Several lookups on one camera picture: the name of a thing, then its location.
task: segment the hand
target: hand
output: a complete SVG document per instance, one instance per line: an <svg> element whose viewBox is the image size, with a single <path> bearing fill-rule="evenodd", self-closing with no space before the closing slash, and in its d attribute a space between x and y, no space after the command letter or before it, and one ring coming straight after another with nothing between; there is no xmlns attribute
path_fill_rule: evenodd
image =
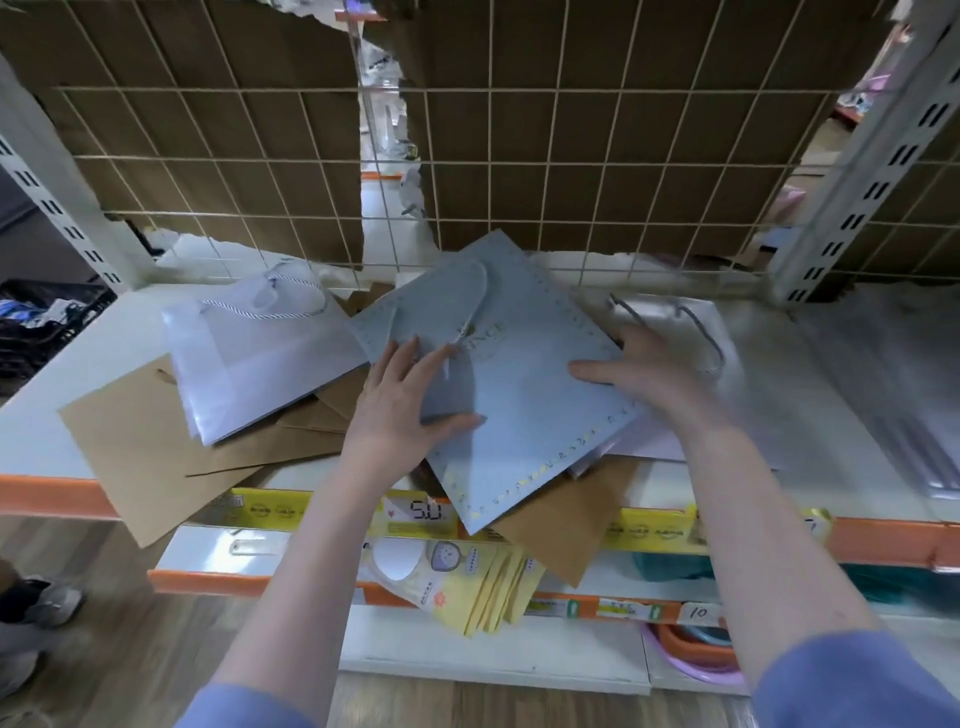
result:
<svg viewBox="0 0 960 728"><path fill-rule="evenodd" d="M438 443L484 422L479 415L462 414L420 423L430 380L456 348L447 344L416 361L418 342L416 336L401 347L390 342L370 369L340 456L351 482L385 492Z"/></svg>
<svg viewBox="0 0 960 728"><path fill-rule="evenodd" d="M645 400L668 416L695 414L713 404L696 373L670 355L666 339L651 328L627 325L620 330L623 358L616 361L571 361L570 373L583 381L613 384Z"/></svg>

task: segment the teal plastic item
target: teal plastic item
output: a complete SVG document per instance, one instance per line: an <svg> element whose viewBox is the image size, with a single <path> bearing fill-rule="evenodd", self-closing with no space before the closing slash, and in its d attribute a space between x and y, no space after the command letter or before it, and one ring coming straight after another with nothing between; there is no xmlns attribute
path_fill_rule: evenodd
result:
<svg viewBox="0 0 960 728"><path fill-rule="evenodd" d="M634 553L636 570L646 581L712 579L713 564L708 556L678 553ZM876 567L841 564L853 585L868 601L900 604L908 594L936 596L937 574L911 567Z"/></svg>
<svg viewBox="0 0 960 728"><path fill-rule="evenodd" d="M680 628L692 637L702 643L713 644L717 647L732 647L733 642L730 639L730 633L720 627L698 627L694 624L681 624Z"/></svg>
<svg viewBox="0 0 960 728"><path fill-rule="evenodd" d="M633 557L636 570L644 581L713 578L713 564L709 556L634 552Z"/></svg>

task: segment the blue sleeve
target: blue sleeve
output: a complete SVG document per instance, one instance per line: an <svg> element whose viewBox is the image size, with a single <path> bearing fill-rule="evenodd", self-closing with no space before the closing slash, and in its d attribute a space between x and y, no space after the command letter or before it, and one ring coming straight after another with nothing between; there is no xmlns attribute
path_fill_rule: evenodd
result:
<svg viewBox="0 0 960 728"><path fill-rule="evenodd" d="M886 632L817 637L779 657L754 691L759 728L960 726L960 703Z"/></svg>
<svg viewBox="0 0 960 728"><path fill-rule="evenodd" d="M211 683L200 690L176 728L315 728L299 711L265 692Z"/></svg>

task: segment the black plastic basket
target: black plastic basket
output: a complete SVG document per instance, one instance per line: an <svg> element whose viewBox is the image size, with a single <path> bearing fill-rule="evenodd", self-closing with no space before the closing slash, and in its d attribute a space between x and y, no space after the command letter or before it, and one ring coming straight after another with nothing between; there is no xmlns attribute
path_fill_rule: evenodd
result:
<svg viewBox="0 0 960 728"><path fill-rule="evenodd" d="M56 299L79 301L83 307L69 311L66 322L48 322L25 328L0 319L0 379L29 379L87 324L116 300L102 283L48 283L10 279L0 283L0 299L14 299L48 308Z"/></svg>

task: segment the yellow packaged product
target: yellow packaged product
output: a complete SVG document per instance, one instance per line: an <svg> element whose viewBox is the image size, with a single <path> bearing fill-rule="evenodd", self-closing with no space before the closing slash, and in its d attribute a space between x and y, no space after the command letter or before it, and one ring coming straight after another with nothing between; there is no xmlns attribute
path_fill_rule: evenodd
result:
<svg viewBox="0 0 960 728"><path fill-rule="evenodd" d="M467 627L464 629L465 637L473 637L477 629L484 624L484 614L490 609L490 601L493 595L493 586L507 562L509 552L503 546L496 547L496 555L493 557L493 563L490 570L487 571L487 578L484 579L483 586L480 588L480 594L473 604L473 611L470 613L470 619L467 620Z"/></svg>
<svg viewBox="0 0 960 728"><path fill-rule="evenodd" d="M464 634L498 553L497 544L378 538L365 544L363 565L388 592Z"/></svg>
<svg viewBox="0 0 960 728"><path fill-rule="evenodd" d="M527 611L527 605L530 604L530 600L533 598L534 592L540 585L540 580L543 579L545 573L546 566L533 559L527 559L527 563L523 567L523 573L516 582L516 590L510 596L510 601L507 604L507 621L510 624L516 624L523 617L523 613Z"/></svg>
<svg viewBox="0 0 960 728"><path fill-rule="evenodd" d="M490 613L483 620L484 631L494 635L500 629L500 621L507 611L510 594L514 590L526 561L523 549L519 546L502 546L502 548L508 550L507 560L500 572L500 578L493 585Z"/></svg>

